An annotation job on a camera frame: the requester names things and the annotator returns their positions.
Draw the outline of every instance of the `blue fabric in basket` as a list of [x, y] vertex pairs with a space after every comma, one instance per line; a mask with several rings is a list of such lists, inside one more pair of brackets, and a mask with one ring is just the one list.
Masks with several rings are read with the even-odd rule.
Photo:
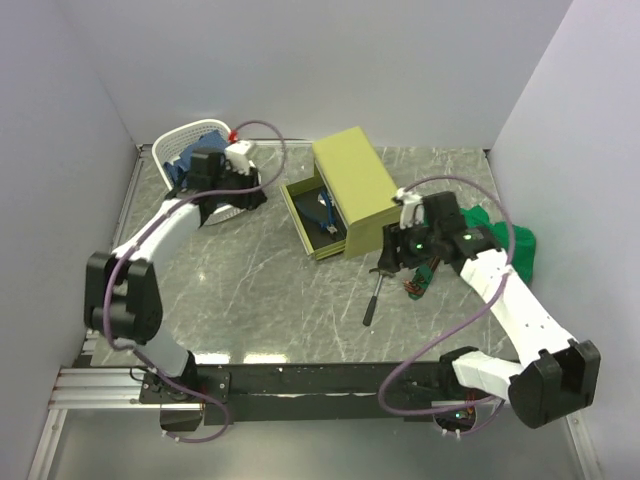
[[191, 154], [196, 148], [208, 147], [224, 150], [227, 146], [229, 146], [229, 142], [225, 138], [222, 138], [220, 131], [213, 130], [200, 137], [200, 140], [196, 143], [192, 143], [185, 148], [180, 154], [180, 158], [175, 162], [164, 162], [164, 169], [167, 172], [167, 175], [169, 175], [171, 182], [175, 185], [180, 175], [184, 172], [188, 172], [191, 168]]

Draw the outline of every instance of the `gray floor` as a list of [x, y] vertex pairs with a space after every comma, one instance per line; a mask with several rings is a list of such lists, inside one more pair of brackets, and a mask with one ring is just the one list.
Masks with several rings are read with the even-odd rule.
[[[495, 192], [480, 149], [377, 149], [396, 184], [435, 174], [457, 174]], [[291, 147], [285, 175], [294, 182], [313, 171], [308, 146]], [[149, 151], [143, 152], [140, 181], [130, 205], [122, 241], [155, 213], [166, 193]], [[254, 157], [265, 177], [279, 161], [276, 149], [260, 147]], [[459, 183], [423, 189], [451, 189], [463, 207], [483, 205], [494, 221], [497, 210], [483, 195]], [[220, 225], [203, 227], [176, 252], [160, 277], [164, 324], [200, 363], [375, 362], [404, 360], [429, 339], [475, 312], [482, 302], [453, 271], [441, 266], [427, 294], [407, 298], [403, 271], [383, 286], [371, 328], [362, 326], [376, 275], [378, 252], [345, 260], [315, 262], [305, 255], [279, 189], [269, 201]], [[424, 359], [467, 345], [515, 358], [514, 349], [491, 316], [445, 341]], [[93, 365], [133, 364], [131, 357], [98, 343]]]
[[203, 445], [161, 438], [157, 411], [70, 415], [51, 480], [582, 478], [566, 422], [529, 430], [509, 410], [461, 442], [390, 419], [245, 423]]

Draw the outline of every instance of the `plastic basket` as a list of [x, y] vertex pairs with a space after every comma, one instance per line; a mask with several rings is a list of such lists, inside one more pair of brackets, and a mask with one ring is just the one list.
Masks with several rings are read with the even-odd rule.
[[[227, 138], [229, 133], [231, 133], [231, 129], [226, 123], [220, 120], [206, 119], [171, 130], [153, 143], [151, 155], [153, 156], [154, 162], [156, 162], [160, 175], [162, 175], [162, 180], [169, 190], [173, 188], [173, 183], [163, 167], [165, 162], [175, 162], [185, 148], [197, 142], [200, 137], [213, 130], [219, 130], [222, 138]], [[206, 225], [222, 222], [243, 211], [244, 210], [232, 207], [231, 205], [224, 205], [209, 217]]]

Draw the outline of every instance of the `gray marble table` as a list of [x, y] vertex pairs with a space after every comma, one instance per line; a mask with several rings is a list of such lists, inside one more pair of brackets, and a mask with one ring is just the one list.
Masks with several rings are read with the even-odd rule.
[[[495, 184], [480, 149], [378, 148], [396, 184], [406, 185], [435, 174], [471, 178], [490, 191]], [[310, 146], [290, 146], [289, 163], [276, 185], [313, 173]], [[165, 186], [149, 150], [143, 150], [139, 180], [128, 208], [121, 241], [156, 212]], [[265, 177], [279, 162], [276, 147], [261, 146], [254, 162]], [[445, 181], [422, 192], [450, 189], [462, 207], [481, 204], [493, 221], [497, 209], [466, 185]], [[480, 298], [447, 266], [440, 266], [425, 296], [407, 297], [403, 271], [387, 280], [380, 293], [373, 325], [362, 317], [377, 280], [379, 252], [345, 260], [308, 258], [279, 189], [267, 189], [269, 200], [254, 212], [205, 226], [191, 236], [159, 278], [165, 325], [199, 363], [317, 363], [404, 360], [427, 341], [462, 322], [482, 304]], [[515, 350], [491, 315], [446, 340], [423, 359], [472, 345], [502, 358]], [[128, 354], [110, 351], [104, 339], [92, 365], [133, 365]]]

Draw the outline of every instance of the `storage box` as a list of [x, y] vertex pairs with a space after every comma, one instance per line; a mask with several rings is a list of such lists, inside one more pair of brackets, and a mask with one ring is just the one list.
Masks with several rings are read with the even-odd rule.
[[[382, 248], [382, 227], [400, 219], [400, 207], [391, 200], [397, 187], [364, 131], [354, 127], [318, 140], [312, 148], [313, 177], [281, 187], [307, 254], [320, 260], [344, 251], [352, 258]], [[334, 239], [295, 205], [322, 214], [317, 197], [325, 187], [339, 216]]]

